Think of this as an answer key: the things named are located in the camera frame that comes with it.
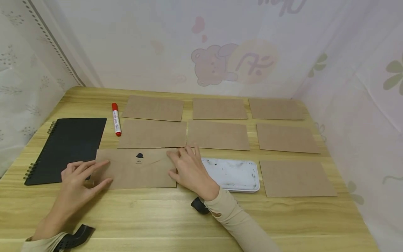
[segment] pink bear print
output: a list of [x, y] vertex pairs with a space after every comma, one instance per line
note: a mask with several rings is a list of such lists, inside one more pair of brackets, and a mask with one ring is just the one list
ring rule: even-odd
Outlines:
[[202, 48], [194, 50], [191, 58], [196, 64], [195, 73], [199, 78], [197, 83], [205, 87], [218, 85], [222, 81], [237, 81], [236, 73], [227, 72], [228, 59], [237, 47], [236, 44], [226, 44], [212, 45], [206, 50]]

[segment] spiral binding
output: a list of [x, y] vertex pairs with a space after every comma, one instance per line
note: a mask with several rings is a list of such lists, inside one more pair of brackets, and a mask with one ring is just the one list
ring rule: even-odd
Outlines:
[[[56, 122], [52, 122], [48, 129], [48, 134], [49, 138], [53, 136], [54, 129], [56, 128]], [[37, 165], [41, 162], [41, 155], [39, 155], [38, 159], [36, 160], [35, 163], [31, 163], [31, 165], [28, 167], [27, 173], [25, 173], [24, 179], [28, 179], [32, 176], [32, 173], [35, 171]]]

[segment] notebook cover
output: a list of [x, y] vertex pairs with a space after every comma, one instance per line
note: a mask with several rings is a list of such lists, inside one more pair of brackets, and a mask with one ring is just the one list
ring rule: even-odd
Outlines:
[[94, 160], [105, 123], [106, 118], [58, 119], [24, 184], [62, 182], [68, 163]]

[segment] brown envelope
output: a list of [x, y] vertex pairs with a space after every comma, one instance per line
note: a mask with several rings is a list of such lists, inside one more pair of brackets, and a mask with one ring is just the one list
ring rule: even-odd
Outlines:
[[319, 162], [260, 161], [267, 197], [337, 196]]
[[188, 145], [224, 150], [250, 150], [246, 125], [190, 121]]
[[183, 104], [179, 100], [129, 96], [122, 117], [180, 122]]
[[261, 150], [320, 153], [309, 129], [258, 123]]
[[248, 119], [241, 99], [193, 98], [193, 119]]
[[186, 122], [130, 120], [123, 123], [118, 148], [186, 146]]
[[250, 98], [249, 105], [254, 119], [304, 119], [303, 111], [294, 100]]
[[97, 151], [97, 161], [110, 160], [110, 164], [100, 168], [91, 178], [99, 183], [105, 178], [113, 178], [109, 189], [176, 187], [168, 170], [175, 168], [166, 155], [176, 149], [104, 149]]

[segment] fabric wall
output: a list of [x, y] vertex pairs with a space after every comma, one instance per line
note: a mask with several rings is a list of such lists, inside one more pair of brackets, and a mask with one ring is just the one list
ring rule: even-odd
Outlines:
[[32, 0], [84, 84], [301, 99], [382, 251], [403, 241], [403, 1]]
[[79, 85], [46, 27], [24, 2], [0, 1], [0, 177], [65, 91]]

